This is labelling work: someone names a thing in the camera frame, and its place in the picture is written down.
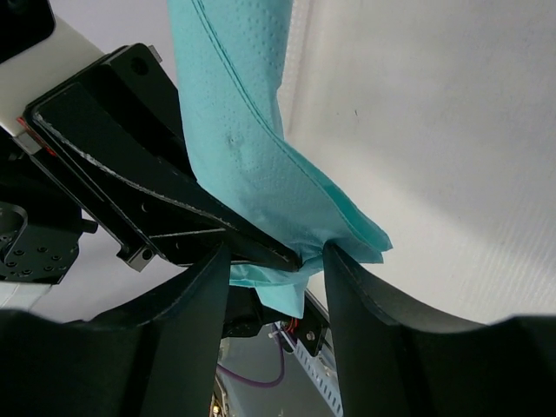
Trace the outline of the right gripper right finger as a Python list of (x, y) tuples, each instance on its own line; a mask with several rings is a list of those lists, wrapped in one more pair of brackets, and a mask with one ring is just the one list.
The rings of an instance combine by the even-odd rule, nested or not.
[(334, 244), (323, 255), (345, 415), (554, 415), (551, 315), (480, 324), (414, 299)]

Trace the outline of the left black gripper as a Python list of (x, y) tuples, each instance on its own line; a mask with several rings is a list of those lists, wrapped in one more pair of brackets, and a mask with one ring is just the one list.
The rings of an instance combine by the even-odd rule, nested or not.
[(301, 258), (200, 187), (177, 88), (151, 49), (124, 45), (18, 107), (12, 123), (12, 269), (63, 273), (104, 229), (140, 270), (188, 267), (212, 248), (294, 272)]

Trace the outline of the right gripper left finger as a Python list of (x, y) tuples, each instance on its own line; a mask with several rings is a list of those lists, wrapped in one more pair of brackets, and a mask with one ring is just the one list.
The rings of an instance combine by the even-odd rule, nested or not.
[(208, 415), (229, 269), (219, 246), (91, 321), (4, 310), (2, 415)]

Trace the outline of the blue paper napkin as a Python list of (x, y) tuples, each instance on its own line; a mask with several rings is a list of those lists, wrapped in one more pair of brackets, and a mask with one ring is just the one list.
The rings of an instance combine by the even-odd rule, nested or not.
[(301, 258), (293, 273), (239, 265), (235, 286), (302, 317), (308, 281), (334, 242), (356, 261), (380, 263), (392, 245), (325, 174), (285, 140), (277, 92), (286, 60), (289, 1), (168, 4), (182, 124), (200, 185)]

